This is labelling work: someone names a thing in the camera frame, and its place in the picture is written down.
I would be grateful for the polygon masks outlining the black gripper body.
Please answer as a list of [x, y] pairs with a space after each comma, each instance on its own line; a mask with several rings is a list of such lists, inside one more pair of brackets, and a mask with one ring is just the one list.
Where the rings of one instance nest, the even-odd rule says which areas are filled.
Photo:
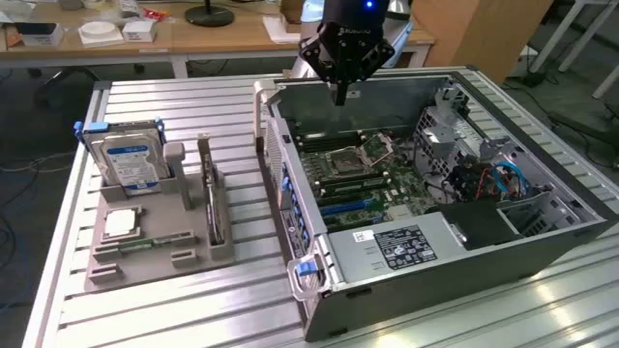
[[318, 34], [336, 61], [340, 82], [340, 49], [350, 42], [386, 39], [387, 1], [327, 1]]

